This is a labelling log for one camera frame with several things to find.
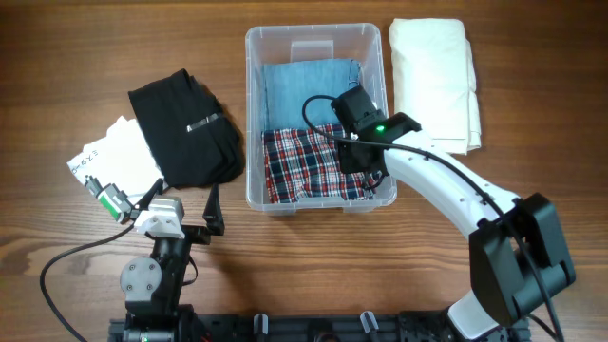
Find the white printed t-shirt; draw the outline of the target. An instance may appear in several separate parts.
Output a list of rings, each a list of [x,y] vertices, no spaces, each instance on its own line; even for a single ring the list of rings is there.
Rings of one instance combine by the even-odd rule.
[[[132,203],[158,179],[164,179],[137,120],[124,117],[111,125],[103,138],[86,144],[67,166],[81,184],[87,176],[96,178],[101,186],[114,183]]]

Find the red navy plaid shirt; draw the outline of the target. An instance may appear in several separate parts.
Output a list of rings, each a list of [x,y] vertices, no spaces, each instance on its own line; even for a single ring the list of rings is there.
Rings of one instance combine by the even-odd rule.
[[[311,129],[262,133],[266,186],[271,203],[311,198],[370,200],[379,180],[366,173],[344,174],[333,140]]]

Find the black garment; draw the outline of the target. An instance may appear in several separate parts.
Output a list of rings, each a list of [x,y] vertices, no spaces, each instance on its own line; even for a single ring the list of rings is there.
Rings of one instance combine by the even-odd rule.
[[[129,91],[128,98],[169,186],[225,183],[243,172],[238,130],[215,95],[185,69]]]

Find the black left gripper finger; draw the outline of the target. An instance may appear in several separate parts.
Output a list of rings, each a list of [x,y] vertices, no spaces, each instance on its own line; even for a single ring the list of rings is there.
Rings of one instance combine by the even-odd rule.
[[[215,183],[209,193],[202,215],[207,228],[223,228],[224,220],[219,202],[219,185]]]
[[[152,199],[163,193],[163,179],[157,179],[152,187],[142,196],[142,198],[137,202],[138,210],[146,210],[152,201]]]

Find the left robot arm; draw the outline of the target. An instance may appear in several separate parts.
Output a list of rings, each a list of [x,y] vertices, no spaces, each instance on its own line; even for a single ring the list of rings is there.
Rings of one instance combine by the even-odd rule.
[[[191,249],[222,236],[225,225],[220,209],[219,186],[212,185],[202,217],[203,225],[182,222],[181,199],[166,196],[162,181],[139,200],[130,212],[134,229],[154,241],[152,252],[123,268],[120,285],[125,295],[126,317],[108,328],[110,341],[210,341],[210,331],[190,304],[180,304],[184,279],[194,263]]]

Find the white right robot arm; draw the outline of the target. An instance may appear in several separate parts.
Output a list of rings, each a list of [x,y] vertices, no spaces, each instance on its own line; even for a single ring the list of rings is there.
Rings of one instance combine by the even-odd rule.
[[[436,145],[403,113],[350,110],[339,122],[348,171],[379,171],[410,186],[466,238],[470,291],[448,307],[451,334],[465,341],[512,328],[576,280],[556,207],[535,193],[525,199],[475,174]]]

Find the blue denim jeans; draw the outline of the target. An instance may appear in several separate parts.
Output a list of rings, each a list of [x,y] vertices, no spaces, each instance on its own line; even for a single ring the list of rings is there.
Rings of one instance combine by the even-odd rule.
[[[301,109],[314,95],[337,97],[360,84],[361,64],[353,59],[324,59],[265,65],[265,128],[306,129]]]

